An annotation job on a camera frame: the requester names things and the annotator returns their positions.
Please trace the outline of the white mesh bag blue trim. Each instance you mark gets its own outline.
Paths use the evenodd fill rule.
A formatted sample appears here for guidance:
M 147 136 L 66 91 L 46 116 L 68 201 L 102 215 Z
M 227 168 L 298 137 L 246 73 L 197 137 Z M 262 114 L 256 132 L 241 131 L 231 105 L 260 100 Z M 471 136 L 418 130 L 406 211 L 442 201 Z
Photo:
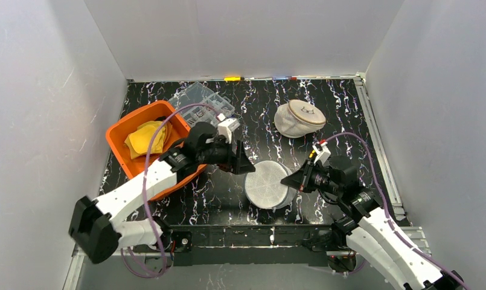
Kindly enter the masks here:
M 281 183 L 292 174 L 291 170 L 277 161 L 260 161 L 255 171 L 244 178 L 244 192 L 254 206 L 265 210 L 276 210 L 289 205 L 298 191 Z

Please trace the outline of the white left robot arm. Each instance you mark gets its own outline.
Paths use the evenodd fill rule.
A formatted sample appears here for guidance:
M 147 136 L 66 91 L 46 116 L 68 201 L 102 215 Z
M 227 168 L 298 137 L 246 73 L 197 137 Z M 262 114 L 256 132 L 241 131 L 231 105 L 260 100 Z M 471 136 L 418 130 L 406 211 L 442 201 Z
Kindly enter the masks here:
M 239 125 L 236 118 L 227 118 L 217 126 L 196 123 L 180 147 L 171 146 L 136 177 L 95 199 L 79 199 L 69 235 L 93 264 L 125 247 L 160 243 L 163 229 L 156 221 L 128 222 L 126 217 L 150 198 L 186 180 L 201 165 L 217 165 L 235 175 L 254 172 L 242 141 L 232 136 Z

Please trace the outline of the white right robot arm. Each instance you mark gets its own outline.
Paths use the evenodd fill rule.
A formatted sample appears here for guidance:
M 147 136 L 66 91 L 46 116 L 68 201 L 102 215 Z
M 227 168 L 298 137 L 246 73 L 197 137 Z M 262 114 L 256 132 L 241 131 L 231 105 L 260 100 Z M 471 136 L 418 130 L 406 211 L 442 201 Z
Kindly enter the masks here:
M 465 288 L 456 271 L 437 266 L 396 226 L 384 202 L 361 184 L 348 157 L 330 157 L 325 166 L 311 157 L 281 183 L 304 193 L 335 196 L 345 215 L 331 225 L 335 242 L 360 254 L 395 289 Z

